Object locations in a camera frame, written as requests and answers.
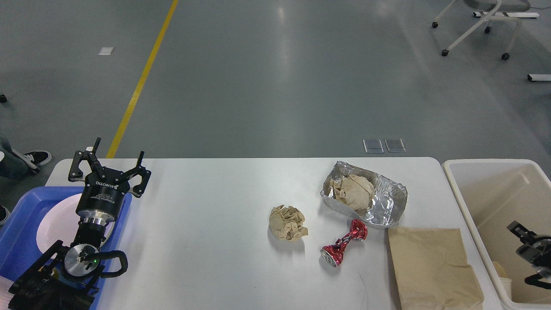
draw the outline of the crushed soda can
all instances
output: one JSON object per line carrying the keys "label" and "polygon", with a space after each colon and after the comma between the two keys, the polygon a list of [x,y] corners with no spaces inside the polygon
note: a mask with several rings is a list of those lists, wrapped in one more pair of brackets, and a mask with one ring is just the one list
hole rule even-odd
{"label": "crushed soda can", "polygon": [[343,262],[344,250],[351,240],[364,241],[368,237],[367,226],[357,218],[352,220],[350,231],[342,238],[337,239],[335,244],[326,245],[321,248],[321,256],[331,266],[336,267]]}

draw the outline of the yellow floor line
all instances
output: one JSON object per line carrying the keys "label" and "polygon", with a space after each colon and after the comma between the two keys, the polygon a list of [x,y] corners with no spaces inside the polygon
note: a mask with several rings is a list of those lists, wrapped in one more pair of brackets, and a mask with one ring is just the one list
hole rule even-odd
{"label": "yellow floor line", "polygon": [[155,41],[155,45],[153,45],[153,49],[151,50],[151,53],[149,54],[149,58],[147,59],[147,63],[145,64],[145,67],[142,71],[142,76],[140,77],[138,81],[138,85],[136,85],[136,89],[134,90],[134,94],[132,94],[132,99],[130,99],[130,103],[128,103],[128,107],[126,108],[125,115],[122,117],[122,121],[120,125],[118,126],[117,133],[115,134],[115,137],[113,138],[113,142],[111,142],[111,146],[109,147],[109,151],[107,152],[107,158],[114,158],[115,154],[117,153],[118,145],[121,143],[122,136],[125,134],[126,126],[128,126],[128,122],[130,121],[130,118],[132,117],[132,113],[134,112],[134,108],[136,107],[136,102],[138,101],[139,95],[142,92],[142,88],[145,84],[145,80],[147,80],[147,75],[149,75],[149,71],[151,70],[151,66],[153,65],[153,62],[155,61],[155,57],[157,56],[157,52],[159,51],[159,47],[161,46],[161,42],[163,42],[163,38],[165,36],[166,28],[168,28],[170,24],[170,19],[172,19],[172,15],[174,14],[174,10],[176,9],[176,6],[178,5],[178,0],[173,0],[172,5],[170,6],[169,13],[166,15],[165,22],[163,23],[163,27],[161,27],[161,31],[159,31],[159,35],[157,36],[157,40]]}

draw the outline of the crumpled brown paper ball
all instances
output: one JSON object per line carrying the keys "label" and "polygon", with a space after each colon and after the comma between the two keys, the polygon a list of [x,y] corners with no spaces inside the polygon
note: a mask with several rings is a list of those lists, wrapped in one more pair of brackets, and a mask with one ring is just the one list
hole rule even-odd
{"label": "crumpled brown paper ball", "polygon": [[347,175],[340,181],[331,180],[335,199],[351,207],[363,216],[370,209],[369,202],[375,197],[375,187],[365,177]]}
{"label": "crumpled brown paper ball", "polygon": [[308,236],[308,228],[302,226],[304,214],[292,206],[280,205],[270,213],[270,230],[274,236],[282,240],[296,241],[300,237]]}

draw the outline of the white table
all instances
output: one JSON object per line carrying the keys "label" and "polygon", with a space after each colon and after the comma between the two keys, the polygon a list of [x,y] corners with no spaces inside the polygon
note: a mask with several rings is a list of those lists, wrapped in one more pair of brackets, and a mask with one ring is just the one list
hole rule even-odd
{"label": "white table", "polygon": [[[319,195],[337,160],[407,187],[401,225],[460,228],[484,309],[502,309],[440,164],[405,157],[145,159],[152,177],[132,200],[119,245],[129,269],[106,281],[99,308],[400,309],[386,230],[369,228],[337,268],[320,258],[350,225]],[[126,170],[136,160],[100,162]],[[82,186],[67,181],[70,164],[59,162],[46,185]],[[303,212],[309,236],[272,235],[268,216],[281,204]]]}

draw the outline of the white plate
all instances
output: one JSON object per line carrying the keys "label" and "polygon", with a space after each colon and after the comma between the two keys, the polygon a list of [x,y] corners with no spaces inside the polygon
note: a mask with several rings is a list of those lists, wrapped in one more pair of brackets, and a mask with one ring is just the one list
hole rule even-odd
{"label": "white plate", "polygon": [[[77,234],[80,217],[75,213],[78,201],[82,194],[76,194],[65,198],[48,211],[40,222],[36,231],[36,245],[40,252],[44,253],[57,240],[63,241],[63,245],[69,246]],[[103,245],[113,231],[113,223],[109,223],[105,229]]]}

